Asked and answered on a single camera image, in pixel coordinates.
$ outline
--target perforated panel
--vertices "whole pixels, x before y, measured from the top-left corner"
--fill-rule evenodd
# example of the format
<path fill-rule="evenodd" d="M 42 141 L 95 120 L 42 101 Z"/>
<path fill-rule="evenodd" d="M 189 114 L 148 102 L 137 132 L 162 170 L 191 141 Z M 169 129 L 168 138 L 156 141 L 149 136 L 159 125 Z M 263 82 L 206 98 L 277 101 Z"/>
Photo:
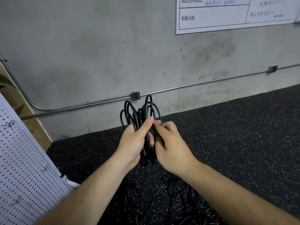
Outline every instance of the perforated panel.
<path fill-rule="evenodd" d="M 3 99 L 0 95 L 0 224 L 32 224 L 69 190 Z"/>

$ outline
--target forearm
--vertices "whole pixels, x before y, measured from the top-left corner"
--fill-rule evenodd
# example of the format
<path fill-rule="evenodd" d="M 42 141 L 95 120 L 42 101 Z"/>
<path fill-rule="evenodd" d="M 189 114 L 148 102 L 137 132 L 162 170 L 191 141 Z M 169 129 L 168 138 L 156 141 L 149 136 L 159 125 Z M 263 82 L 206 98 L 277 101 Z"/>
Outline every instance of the forearm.
<path fill-rule="evenodd" d="M 128 171 L 113 155 L 37 224 L 97 224 Z"/>
<path fill-rule="evenodd" d="M 182 174 L 182 179 L 195 188 L 231 225 L 300 224 L 298 219 L 287 212 L 197 160 Z"/>

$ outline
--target coiled cable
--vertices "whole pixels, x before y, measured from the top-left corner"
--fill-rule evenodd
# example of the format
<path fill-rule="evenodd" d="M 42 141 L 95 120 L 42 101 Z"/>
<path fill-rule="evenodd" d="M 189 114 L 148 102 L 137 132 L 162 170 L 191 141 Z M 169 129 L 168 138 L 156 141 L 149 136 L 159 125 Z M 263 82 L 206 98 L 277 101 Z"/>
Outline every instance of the coiled cable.
<path fill-rule="evenodd" d="M 124 103 L 124 109 L 121 110 L 120 112 L 120 121 L 124 130 L 126 129 L 126 126 L 124 125 L 123 122 L 123 113 L 125 115 L 127 126 L 132 123 L 134 131 L 137 131 L 148 118 L 149 110 L 150 110 L 150 116 L 153 116 L 153 118 L 156 119 L 156 113 L 153 107 L 156 109 L 158 114 L 158 119 L 161 121 L 161 115 L 159 109 L 155 105 L 155 103 L 153 103 L 151 95 L 146 96 L 144 105 L 138 110 L 134 108 L 134 106 L 131 104 L 130 101 L 126 100 Z M 152 126 L 152 130 L 154 132 L 154 139 L 155 139 L 155 137 L 158 136 L 158 133 L 154 128 L 154 126 Z M 154 164 L 154 161 L 156 159 L 155 146 L 151 147 L 149 143 L 149 134 L 145 136 L 145 143 L 140 155 L 141 155 L 140 164 L 142 164 L 143 166 L 147 166 L 148 160 L 150 160 Z"/>

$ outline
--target hand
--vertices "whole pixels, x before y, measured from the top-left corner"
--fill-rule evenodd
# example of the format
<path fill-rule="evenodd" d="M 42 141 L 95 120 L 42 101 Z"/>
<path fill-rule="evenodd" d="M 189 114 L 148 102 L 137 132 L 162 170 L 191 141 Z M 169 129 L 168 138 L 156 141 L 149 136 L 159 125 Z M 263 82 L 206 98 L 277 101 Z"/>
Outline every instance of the hand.
<path fill-rule="evenodd" d="M 144 146 L 145 136 L 149 135 L 149 144 L 154 145 L 154 138 L 149 131 L 153 123 L 160 125 L 160 121 L 148 117 L 143 125 L 134 132 L 133 125 L 130 124 L 123 132 L 119 146 L 114 156 L 118 157 L 118 161 L 123 162 L 128 171 L 133 169 L 140 160 L 140 152 Z"/>
<path fill-rule="evenodd" d="M 158 161 L 164 169 L 182 178 L 197 159 L 181 138 L 176 125 L 172 121 L 165 122 L 162 125 L 154 123 L 154 126 L 160 135 L 155 143 Z"/>

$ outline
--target fingernail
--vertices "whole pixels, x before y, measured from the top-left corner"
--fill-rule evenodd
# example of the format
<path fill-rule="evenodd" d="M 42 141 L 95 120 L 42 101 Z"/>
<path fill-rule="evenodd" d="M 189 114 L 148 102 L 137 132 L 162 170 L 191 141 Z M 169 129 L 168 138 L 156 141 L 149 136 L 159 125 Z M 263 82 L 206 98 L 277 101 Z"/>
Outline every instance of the fingernail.
<path fill-rule="evenodd" d="M 147 121 L 149 121 L 149 122 L 152 122 L 154 120 L 154 118 L 152 116 L 148 117 L 147 119 L 148 119 Z"/>

